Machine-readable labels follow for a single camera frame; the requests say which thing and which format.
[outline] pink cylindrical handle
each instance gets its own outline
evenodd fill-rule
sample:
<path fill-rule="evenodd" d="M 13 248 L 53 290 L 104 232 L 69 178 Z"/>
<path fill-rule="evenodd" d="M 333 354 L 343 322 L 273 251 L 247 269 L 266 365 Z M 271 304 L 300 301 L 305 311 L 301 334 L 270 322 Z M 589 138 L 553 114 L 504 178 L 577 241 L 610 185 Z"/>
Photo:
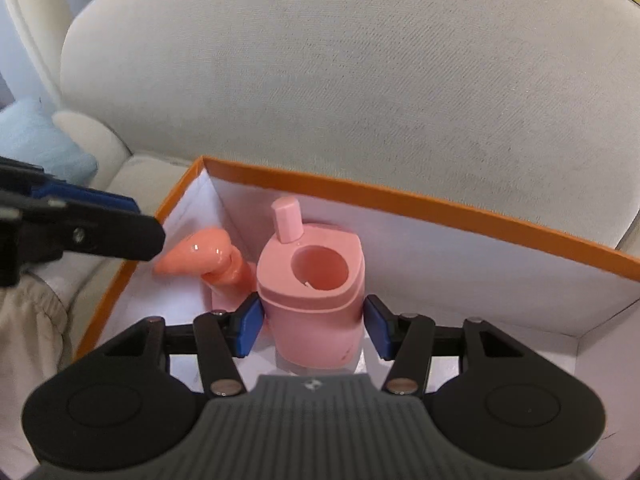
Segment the pink cylindrical handle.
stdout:
<path fill-rule="evenodd" d="M 298 199 L 283 196 L 271 204 L 273 209 L 273 225 L 281 244 L 289 244 L 298 240 L 304 233 L 302 213 Z"/>

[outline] box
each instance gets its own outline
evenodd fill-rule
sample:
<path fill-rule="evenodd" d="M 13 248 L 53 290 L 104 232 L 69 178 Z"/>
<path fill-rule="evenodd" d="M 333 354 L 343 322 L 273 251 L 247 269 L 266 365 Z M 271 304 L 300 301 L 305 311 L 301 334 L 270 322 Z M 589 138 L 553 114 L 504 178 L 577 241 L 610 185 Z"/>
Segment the box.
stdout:
<path fill-rule="evenodd" d="M 366 293 L 395 312 L 440 325 L 479 316 L 587 383 L 607 410 L 591 459 L 605 478 L 640 463 L 640 261 L 521 220 L 426 196 L 343 180 L 202 157 L 157 212 L 163 253 L 207 226 L 225 228 L 249 261 L 273 234 L 270 205 L 300 200 L 305 222 L 336 224 L 360 236 Z M 122 265 L 84 335 L 78 356 L 143 317 L 190 323 L 211 308 L 208 289 L 188 276 L 156 276 L 155 261 Z M 259 374 L 320 374 L 285 362 L 262 336 L 237 360 L 249 389 Z M 342 373 L 367 372 L 380 386 L 390 363 L 364 339 Z M 457 373 L 456 358 L 434 358 L 428 390 Z M 193 356 L 172 358 L 172 374 L 202 388 Z"/>

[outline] blue cushion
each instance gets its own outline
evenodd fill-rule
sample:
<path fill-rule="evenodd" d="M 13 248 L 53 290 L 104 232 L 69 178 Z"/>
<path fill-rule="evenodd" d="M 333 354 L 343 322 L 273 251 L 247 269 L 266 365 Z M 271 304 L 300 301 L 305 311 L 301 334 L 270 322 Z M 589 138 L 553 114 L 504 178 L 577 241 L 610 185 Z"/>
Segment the blue cushion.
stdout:
<path fill-rule="evenodd" d="M 16 101 L 0 112 L 0 155 L 41 166 L 47 173 L 85 186 L 98 161 L 60 130 L 35 99 Z"/>

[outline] pink toothbrush holder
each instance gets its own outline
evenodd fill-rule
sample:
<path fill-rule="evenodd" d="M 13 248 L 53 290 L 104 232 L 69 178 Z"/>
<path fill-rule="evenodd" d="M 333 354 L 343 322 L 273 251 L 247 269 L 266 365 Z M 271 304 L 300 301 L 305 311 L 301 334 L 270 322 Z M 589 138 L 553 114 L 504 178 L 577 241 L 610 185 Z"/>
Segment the pink toothbrush holder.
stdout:
<path fill-rule="evenodd" d="M 271 206 L 276 233 L 258 260 L 257 288 L 276 349 L 308 368 L 341 368 L 360 349 L 364 256 L 357 235 L 303 224 L 300 204 Z"/>

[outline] couch backrest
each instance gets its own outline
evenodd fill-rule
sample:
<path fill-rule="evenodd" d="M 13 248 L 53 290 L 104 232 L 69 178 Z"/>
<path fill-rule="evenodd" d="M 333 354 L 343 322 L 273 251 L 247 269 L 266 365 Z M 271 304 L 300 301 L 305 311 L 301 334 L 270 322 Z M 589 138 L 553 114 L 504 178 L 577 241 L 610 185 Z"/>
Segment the couch backrest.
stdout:
<path fill-rule="evenodd" d="M 640 205 L 630 0 L 94 0 L 68 104 L 207 153 L 495 210 L 615 246 Z"/>

